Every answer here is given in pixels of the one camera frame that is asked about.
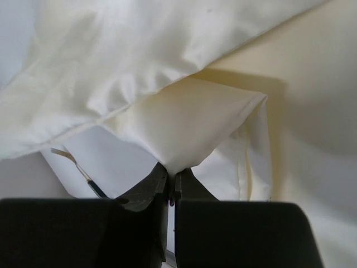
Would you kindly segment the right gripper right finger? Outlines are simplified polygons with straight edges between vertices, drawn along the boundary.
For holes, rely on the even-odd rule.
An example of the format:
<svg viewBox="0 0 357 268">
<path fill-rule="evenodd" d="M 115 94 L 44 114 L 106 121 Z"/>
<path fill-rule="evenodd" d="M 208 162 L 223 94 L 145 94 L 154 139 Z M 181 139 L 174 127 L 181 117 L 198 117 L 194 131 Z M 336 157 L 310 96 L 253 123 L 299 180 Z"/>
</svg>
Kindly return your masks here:
<svg viewBox="0 0 357 268">
<path fill-rule="evenodd" d="M 190 169 L 175 177 L 175 256 L 178 267 L 323 267 L 298 205 L 219 201 Z"/>
</svg>

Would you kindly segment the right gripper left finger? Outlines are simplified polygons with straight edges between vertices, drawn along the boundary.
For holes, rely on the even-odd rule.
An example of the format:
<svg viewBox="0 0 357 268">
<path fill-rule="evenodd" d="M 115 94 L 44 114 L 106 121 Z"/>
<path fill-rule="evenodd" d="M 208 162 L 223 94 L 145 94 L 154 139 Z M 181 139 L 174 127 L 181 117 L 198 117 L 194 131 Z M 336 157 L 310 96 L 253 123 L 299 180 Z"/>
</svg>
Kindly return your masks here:
<svg viewBox="0 0 357 268">
<path fill-rule="evenodd" d="M 168 181 L 157 164 L 114 199 L 2 199 L 1 266 L 160 267 Z"/>
</svg>

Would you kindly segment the cream cloth placemat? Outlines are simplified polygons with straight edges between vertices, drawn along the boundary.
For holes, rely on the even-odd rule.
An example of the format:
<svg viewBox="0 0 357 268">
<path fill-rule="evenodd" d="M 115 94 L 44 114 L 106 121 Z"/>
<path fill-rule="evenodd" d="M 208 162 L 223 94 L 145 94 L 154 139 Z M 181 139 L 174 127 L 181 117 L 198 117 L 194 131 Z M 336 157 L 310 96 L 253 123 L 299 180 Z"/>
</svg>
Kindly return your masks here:
<svg viewBox="0 0 357 268">
<path fill-rule="evenodd" d="M 355 1 L 37 1 L 1 159 L 102 127 L 222 199 L 351 198 Z"/>
</svg>

